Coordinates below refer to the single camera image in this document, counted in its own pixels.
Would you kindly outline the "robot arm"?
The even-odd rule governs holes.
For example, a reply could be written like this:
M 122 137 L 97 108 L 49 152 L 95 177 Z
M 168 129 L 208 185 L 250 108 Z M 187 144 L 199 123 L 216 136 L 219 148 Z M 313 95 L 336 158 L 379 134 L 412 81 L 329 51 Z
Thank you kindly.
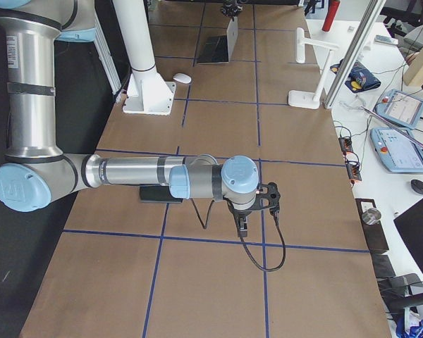
M 68 153 L 92 153 L 99 142 L 111 111 L 111 95 L 104 71 L 92 44 L 57 42 L 56 84 L 59 88 L 56 104 L 56 137 L 58 145 Z M 6 151 L 7 114 L 5 32 L 0 27 L 0 164 Z M 123 232 L 125 224 L 130 232 L 156 233 L 162 224 L 164 205 L 140 204 L 136 187 L 103 187 L 109 202 L 99 210 L 87 204 L 87 211 L 104 220 L 114 211 L 117 196 L 129 192 L 131 202 L 123 211 L 106 222 L 107 232 Z M 45 244 L 57 240 L 71 212 L 77 194 L 63 197 L 46 208 L 31 213 L 20 213 L 0 202 L 0 245 L 19 243 L 31 245 L 41 239 Z

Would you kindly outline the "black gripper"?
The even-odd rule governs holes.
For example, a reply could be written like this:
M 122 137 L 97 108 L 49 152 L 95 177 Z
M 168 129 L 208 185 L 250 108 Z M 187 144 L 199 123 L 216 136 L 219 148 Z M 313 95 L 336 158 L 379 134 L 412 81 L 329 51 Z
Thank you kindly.
M 271 215 L 278 215 L 280 211 L 279 200 L 281 195 L 275 182 L 268 184 L 259 183 L 255 194 L 255 201 L 246 209 L 237 210 L 232 202 L 228 199 L 228 209 L 237 217 L 237 233 L 239 237 L 247 236 L 247 216 L 253 211 L 262 211 L 268 209 Z
M 238 3 L 238 0 L 223 0 L 219 10 L 227 18 L 235 20 L 243 11 L 243 6 Z

